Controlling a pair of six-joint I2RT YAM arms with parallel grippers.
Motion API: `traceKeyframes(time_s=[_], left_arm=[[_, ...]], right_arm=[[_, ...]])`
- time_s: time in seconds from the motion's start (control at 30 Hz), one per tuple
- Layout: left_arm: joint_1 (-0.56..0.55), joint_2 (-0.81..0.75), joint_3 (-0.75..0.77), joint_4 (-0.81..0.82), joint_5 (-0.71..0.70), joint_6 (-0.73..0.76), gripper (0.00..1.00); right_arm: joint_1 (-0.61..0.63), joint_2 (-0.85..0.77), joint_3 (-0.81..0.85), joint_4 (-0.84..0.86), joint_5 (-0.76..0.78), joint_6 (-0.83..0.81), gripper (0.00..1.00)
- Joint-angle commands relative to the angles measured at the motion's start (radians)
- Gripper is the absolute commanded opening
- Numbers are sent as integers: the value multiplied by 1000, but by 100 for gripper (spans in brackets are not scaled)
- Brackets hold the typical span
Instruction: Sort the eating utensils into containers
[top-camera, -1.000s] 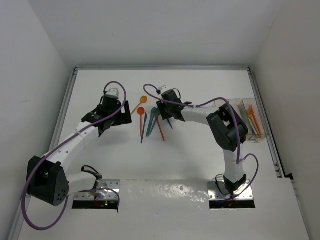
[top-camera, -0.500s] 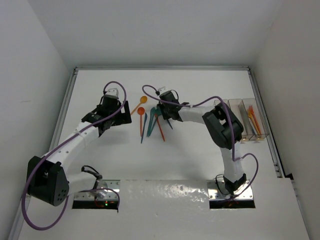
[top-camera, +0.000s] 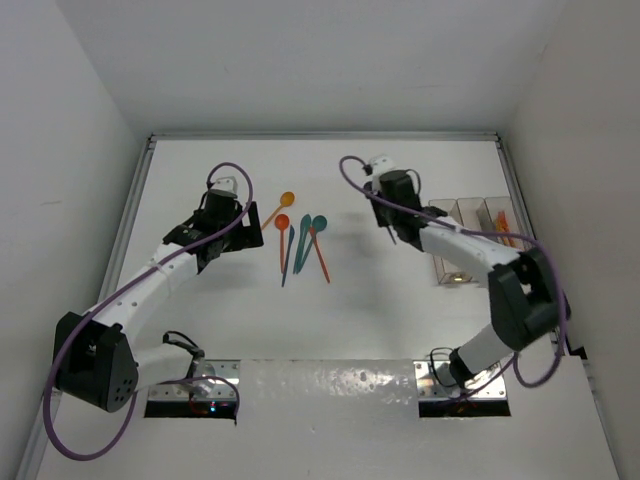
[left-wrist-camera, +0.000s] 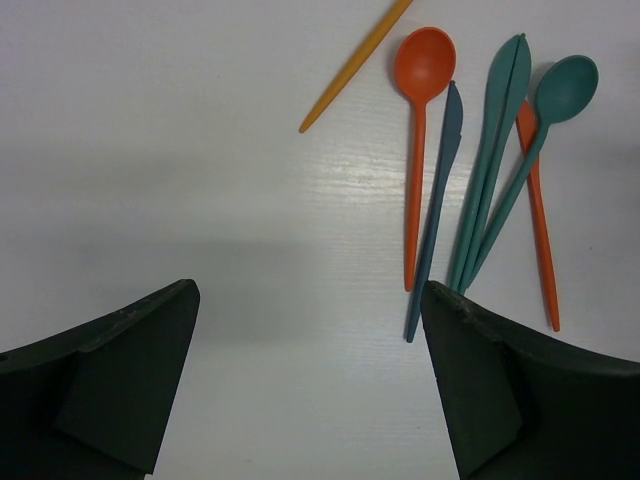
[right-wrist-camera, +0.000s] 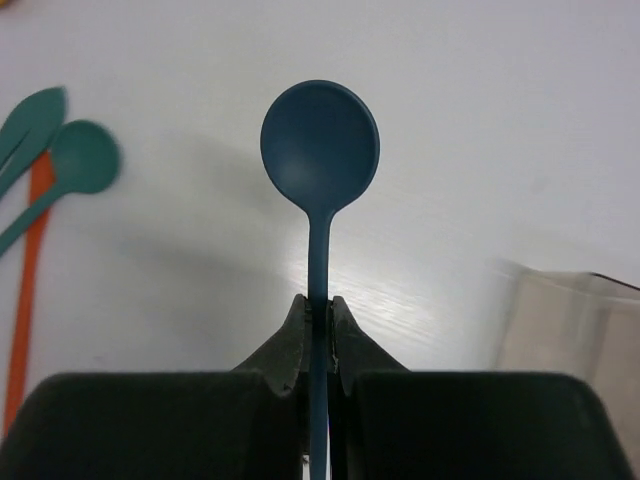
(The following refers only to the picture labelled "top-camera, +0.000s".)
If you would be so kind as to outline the teal spoon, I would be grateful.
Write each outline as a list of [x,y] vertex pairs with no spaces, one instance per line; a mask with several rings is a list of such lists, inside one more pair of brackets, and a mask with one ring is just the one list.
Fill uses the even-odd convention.
[[311,252],[311,248],[313,246],[316,234],[325,230],[327,228],[327,224],[328,224],[328,221],[324,215],[317,215],[312,219],[311,227],[309,230],[310,241],[306,247],[304,254],[302,255],[301,260],[298,263],[298,272],[301,272],[301,270],[303,269],[306,263],[306,260]]

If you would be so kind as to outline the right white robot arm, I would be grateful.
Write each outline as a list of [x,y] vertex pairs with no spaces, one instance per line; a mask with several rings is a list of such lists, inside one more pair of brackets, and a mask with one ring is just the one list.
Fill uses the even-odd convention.
[[567,332],[571,310],[541,246],[528,250],[494,242],[494,233],[471,231],[446,211],[422,206],[411,177],[390,168],[370,176],[364,189],[376,220],[417,250],[441,257],[487,288],[490,322],[453,349],[438,370],[447,387],[464,387],[478,373],[540,337]]

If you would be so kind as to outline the dark blue spoon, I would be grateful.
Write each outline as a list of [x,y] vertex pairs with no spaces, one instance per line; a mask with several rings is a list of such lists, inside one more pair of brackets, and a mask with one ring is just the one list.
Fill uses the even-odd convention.
[[393,232],[392,232],[391,227],[387,225],[385,228],[386,228],[386,230],[387,230],[387,232],[388,232],[388,234],[389,234],[389,236],[390,236],[391,241],[393,242],[393,244],[394,244],[394,245],[397,245],[396,238],[395,238],[395,236],[394,236],[394,234],[393,234]]

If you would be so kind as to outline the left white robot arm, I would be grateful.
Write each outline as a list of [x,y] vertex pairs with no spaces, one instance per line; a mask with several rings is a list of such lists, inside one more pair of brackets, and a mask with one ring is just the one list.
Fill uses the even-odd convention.
[[129,288],[84,315],[69,312],[58,322],[54,387],[115,412],[141,389],[192,377],[202,349],[169,337],[141,349],[137,336],[170,296],[212,261],[263,244],[256,202],[242,205],[233,193],[209,190],[203,206],[164,236]]

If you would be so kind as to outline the orange fork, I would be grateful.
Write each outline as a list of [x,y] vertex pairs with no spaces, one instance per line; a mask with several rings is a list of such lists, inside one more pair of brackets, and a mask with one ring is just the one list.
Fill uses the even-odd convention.
[[510,230],[510,226],[509,226],[509,222],[508,222],[505,210],[498,211],[494,221],[494,228],[497,233],[502,233],[502,236],[500,237],[500,241],[504,245],[508,245],[511,248],[517,247],[516,241],[509,236],[509,233],[511,232],[511,230]]

